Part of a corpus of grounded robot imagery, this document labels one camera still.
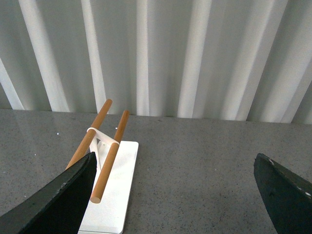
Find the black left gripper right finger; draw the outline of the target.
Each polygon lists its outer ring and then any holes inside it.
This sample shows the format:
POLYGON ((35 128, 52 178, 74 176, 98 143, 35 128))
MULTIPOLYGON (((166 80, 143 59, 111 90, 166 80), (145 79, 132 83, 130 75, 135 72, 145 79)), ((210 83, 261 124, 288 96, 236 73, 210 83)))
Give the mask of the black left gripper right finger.
POLYGON ((279 234, 312 232, 312 184, 264 154, 254 162, 254 177, 279 234))

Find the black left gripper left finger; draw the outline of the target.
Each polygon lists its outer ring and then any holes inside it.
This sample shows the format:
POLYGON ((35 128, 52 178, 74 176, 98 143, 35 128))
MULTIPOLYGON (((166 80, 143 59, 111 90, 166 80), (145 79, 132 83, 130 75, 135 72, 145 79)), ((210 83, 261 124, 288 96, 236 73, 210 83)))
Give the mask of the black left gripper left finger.
POLYGON ((0 217, 2 234, 76 234, 97 172, 94 152, 0 217))

